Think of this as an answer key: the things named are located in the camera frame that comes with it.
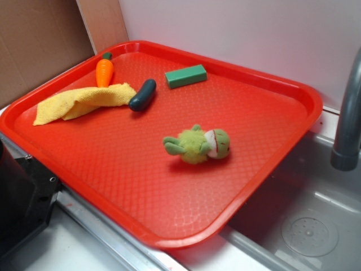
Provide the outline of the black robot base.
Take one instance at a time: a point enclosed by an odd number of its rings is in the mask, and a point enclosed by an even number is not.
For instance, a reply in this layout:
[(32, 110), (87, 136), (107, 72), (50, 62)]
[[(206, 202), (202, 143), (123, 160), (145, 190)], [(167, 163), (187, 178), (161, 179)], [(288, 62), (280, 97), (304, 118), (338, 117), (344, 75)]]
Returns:
[(48, 227), (59, 178), (35, 158), (14, 158), (1, 142), (1, 259)]

